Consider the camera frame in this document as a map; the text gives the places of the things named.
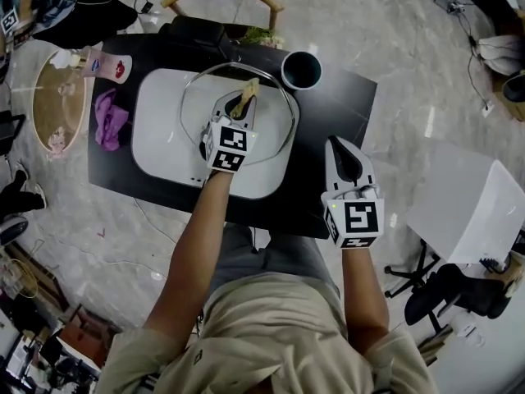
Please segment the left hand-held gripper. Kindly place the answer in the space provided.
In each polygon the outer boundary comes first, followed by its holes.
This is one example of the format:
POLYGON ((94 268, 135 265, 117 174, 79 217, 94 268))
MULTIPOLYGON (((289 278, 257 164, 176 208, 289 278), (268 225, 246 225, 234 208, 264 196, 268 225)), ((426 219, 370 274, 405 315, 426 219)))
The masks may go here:
POLYGON ((221 96, 212 110, 214 117, 201 133, 201 152, 212 170, 239 171, 258 138, 258 133, 251 131, 258 101, 255 95, 249 98, 241 111, 241 127, 230 119, 241 102, 242 93, 242 90, 235 90, 221 96))

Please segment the white cabinet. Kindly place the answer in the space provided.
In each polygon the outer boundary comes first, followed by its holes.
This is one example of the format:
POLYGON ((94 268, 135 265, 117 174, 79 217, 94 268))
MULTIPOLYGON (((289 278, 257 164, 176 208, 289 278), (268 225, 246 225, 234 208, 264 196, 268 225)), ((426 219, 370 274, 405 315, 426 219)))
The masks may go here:
POLYGON ((503 262, 525 224, 525 190, 500 161, 438 144, 406 223, 446 263, 503 262))

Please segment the person's grey trousers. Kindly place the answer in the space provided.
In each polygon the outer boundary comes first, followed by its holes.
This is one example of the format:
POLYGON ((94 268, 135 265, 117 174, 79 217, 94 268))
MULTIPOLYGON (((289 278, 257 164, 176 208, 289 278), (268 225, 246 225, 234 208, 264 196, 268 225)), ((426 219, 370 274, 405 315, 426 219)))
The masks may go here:
POLYGON ((254 249, 247 226, 225 225, 207 308, 221 300, 263 308, 285 308, 295 301, 339 304, 340 291, 314 239, 273 232, 266 247, 254 249))

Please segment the pink toy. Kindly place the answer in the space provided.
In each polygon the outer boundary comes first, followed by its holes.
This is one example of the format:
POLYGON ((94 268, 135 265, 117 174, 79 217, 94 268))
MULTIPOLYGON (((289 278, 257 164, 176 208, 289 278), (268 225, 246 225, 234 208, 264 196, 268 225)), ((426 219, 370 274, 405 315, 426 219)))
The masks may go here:
POLYGON ((48 147, 54 156, 61 155, 67 147, 66 130, 59 126, 48 138, 48 147))

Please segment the person's beige shirt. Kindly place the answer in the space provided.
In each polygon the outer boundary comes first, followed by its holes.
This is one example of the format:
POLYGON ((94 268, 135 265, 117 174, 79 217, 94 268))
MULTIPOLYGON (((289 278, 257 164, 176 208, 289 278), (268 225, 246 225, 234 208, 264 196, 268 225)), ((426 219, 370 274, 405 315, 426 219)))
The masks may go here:
POLYGON ((268 381, 274 394, 438 394, 413 338, 395 331, 364 355, 347 341, 338 305, 206 307, 200 338, 177 353, 159 332, 114 338, 98 394, 241 394, 268 381))

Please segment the dark round appliance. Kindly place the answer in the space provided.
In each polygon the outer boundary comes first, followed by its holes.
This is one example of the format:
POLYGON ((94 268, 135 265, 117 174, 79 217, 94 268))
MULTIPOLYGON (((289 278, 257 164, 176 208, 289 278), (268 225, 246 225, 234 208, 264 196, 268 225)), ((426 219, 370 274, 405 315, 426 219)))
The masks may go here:
POLYGON ((5 246, 21 236, 29 226, 29 222, 22 216, 5 218, 0 223, 0 246, 5 246))

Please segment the grey cup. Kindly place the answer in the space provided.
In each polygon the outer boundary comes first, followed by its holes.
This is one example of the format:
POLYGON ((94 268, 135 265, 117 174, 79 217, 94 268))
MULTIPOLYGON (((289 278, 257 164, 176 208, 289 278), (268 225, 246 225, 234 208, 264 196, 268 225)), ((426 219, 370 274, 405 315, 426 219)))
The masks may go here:
POLYGON ((311 53, 298 51, 288 53, 281 63, 281 78, 291 89, 314 88, 322 77, 322 65, 311 53))

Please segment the cardboard box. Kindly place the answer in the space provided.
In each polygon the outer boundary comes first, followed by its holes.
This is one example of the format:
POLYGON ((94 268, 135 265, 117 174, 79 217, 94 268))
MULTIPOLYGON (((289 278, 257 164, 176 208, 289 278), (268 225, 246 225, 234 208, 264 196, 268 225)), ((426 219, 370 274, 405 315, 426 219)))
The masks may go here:
POLYGON ((525 102, 511 102, 504 96, 503 86, 508 76, 492 71, 490 77, 494 109, 507 118, 525 123, 525 102))

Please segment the beige food piece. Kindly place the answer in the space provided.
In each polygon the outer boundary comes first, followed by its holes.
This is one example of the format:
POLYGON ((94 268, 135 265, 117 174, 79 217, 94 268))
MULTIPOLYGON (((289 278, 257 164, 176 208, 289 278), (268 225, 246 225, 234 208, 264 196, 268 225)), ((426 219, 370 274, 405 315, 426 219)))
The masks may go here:
POLYGON ((243 116, 244 110, 248 107, 249 101, 252 97, 258 94, 259 78, 253 78, 246 82, 243 92, 240 95, 240 101, 234 106, 230 112, 232 119, 240 119, 243 116))

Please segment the black office chair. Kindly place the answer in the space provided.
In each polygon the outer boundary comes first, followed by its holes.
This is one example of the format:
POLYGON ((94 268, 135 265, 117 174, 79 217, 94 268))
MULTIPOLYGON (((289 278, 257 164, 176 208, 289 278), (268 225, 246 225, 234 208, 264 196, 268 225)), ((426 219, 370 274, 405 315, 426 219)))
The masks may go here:
POLYGON ((453 263, 446 263, 434 271, 439 256, 433 253, 431 262, 427 263, 428 245, 422 241, 421 247, 413 271, 401 272, 391 266, 384 267, 385 274, 405 280, 399 289, 386 291, 386 298, 393 299, 407 290, 412 292, 404 307, 404 319, 409 326, 429 318, 436 334, 441 334, 444 328, 438 318, 452 307, 496 319, 507 308, 520 284, 525 282, 525 256, 514 250, 502 263, 495 259, 481 259, 484 275, 469 277, 453 263))

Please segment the white sink basin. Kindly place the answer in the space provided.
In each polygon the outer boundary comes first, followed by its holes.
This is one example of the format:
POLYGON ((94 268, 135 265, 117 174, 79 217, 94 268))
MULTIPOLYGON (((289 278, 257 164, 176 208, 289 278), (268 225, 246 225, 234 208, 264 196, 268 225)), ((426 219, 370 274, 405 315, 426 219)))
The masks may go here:
MULTIPOLYGON (((195 75, 191 71, 161 68, 145 77, 135 108, 132 154, 139 168, 150 176, 199 187, 210 170, 182 131, 177 116, 183 88, 195 75)), ((241 167, 231 183, 231 194, 262 199, 275 192, 284 179, 287 164, 268 164, 241 167)))

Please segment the clear glass bowl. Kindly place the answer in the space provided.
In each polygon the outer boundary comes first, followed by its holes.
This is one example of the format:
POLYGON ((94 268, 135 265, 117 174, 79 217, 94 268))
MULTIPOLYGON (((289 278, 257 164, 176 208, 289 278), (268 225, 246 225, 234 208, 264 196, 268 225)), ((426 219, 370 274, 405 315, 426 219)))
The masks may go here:
POLYGON ((201 133, 214 117, 212 110, 215 102, 232 91, 243 91, 246 82, 253 78, 259 78, 259 89, 255 123, 251 131, 257 132, 258 138, 241 167, 265 162, 269 162, 269 167, 287 164, 299 121, 297 103, 272 75, 238 62, 208 68, 192 77, 183 88, 178 122, 203 159, 201 133))

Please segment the pink soap bottle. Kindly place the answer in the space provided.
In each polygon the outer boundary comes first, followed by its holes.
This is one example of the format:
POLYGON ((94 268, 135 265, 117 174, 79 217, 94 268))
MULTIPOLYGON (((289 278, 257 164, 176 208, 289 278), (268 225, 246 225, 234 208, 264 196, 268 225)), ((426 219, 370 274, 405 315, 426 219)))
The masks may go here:
POLYGON ((115 55, 96 48, 81 51, 58 50, 50 59, 57 69, 72 68, 84 77, 102 78, 123 84, 129 77, 133 60, 129 55, 115 55))

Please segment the black and white helmet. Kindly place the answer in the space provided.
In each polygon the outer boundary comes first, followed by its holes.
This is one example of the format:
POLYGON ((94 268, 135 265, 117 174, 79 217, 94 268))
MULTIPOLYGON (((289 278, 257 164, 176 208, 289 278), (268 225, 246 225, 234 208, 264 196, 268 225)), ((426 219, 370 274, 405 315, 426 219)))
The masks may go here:
POLYGON ((511 103, 525 103, 525 70, 512 74, 503 83, 501 92, 511 103))

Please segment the purple cloth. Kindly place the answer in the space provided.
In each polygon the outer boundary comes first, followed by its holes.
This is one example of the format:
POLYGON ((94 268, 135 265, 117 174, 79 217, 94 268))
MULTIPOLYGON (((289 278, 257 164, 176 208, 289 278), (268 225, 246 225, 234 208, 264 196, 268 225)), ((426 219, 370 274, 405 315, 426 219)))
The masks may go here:
POLYGON ((128 122, 129 112, 114 104, 116 89, 100 94, 95 100, 95 120, 97 130, 95 141, 106 151, 120 148, 119 133, 128 122))

